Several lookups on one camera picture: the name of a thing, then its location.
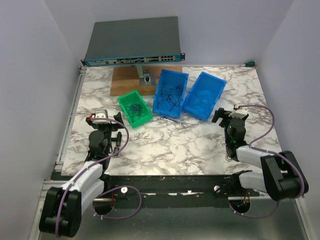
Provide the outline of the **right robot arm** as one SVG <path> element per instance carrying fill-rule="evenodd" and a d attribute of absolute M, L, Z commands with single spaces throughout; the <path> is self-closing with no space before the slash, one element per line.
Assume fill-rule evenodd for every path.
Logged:
<path fill-rule="evenodd" d="M 309 191 L 309 184 L 295 155 L 291 151 L 274 152 L 247 143 L 245 121 L 248 116 L 248 106 L 240 105 L 232 111 L 220 107 L 212 118 L 214 123 L 220 121 L 219 126 L 224 129 L 227 158 L 262 170 L 261 173 L 241 173 L 230 183 L 230 191 L 241 196 L 248 189 L 255 189 L 274 201 L 303 196 Z"/>

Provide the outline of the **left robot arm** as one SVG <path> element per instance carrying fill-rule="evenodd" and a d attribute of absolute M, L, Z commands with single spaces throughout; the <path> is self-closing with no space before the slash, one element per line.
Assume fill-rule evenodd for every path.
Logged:
<path fill-rule="evenodd" d="M 89 150 L 83 167 L 60 187 L 50 187 L 46 193 L 39 220 L 39 230 L 57 237 L 74 237 L 82 215 L 93 200 L 107 197 L 111 185 L 102 180 L 110 158 L 121 150 L 125 128 L 121 113 L 108 118 L 106 110 L 96 111 L 85 119 L 94 130 L 89 134 Z"/>

